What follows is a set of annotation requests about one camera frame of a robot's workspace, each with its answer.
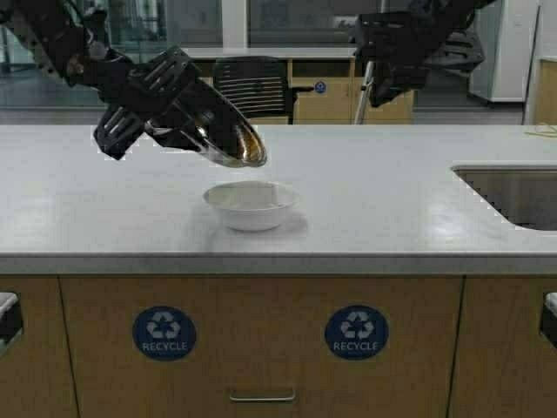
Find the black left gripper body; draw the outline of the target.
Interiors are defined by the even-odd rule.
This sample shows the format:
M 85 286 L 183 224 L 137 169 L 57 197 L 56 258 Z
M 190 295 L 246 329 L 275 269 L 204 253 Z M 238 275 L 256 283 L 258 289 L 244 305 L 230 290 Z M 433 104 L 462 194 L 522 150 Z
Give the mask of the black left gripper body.
M 157 118 L 183 91 L 183 51 L 171 47 L 138 63 L 107 45 L 78 45 L 64 53 L 64 81 L 140 118 Z

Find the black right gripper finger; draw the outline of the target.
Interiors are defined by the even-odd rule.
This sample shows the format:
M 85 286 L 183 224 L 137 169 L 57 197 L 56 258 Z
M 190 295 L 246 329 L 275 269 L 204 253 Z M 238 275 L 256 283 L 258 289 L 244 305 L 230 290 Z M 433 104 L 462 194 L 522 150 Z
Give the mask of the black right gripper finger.
M 372 92 L 369 98 L 373 108 L 392 102 L 411 90 L 412 71 L 408 67 L 376 64 L 372 71 Z

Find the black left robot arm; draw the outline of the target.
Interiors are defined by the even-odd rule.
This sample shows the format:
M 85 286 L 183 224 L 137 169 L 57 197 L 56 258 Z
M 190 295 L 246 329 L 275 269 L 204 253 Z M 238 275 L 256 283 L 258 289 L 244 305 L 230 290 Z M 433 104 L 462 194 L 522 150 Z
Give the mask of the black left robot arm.
M 111 46 L 107 19 L 107 10 L 81 11 L 73 1 L 1 2 L 1 25 L 44 74 L 86 86 L 143 121 L 162 116 L 190 81 L 188 63 L 178 60 L 183 52 L 169 49 L 136 63 Z

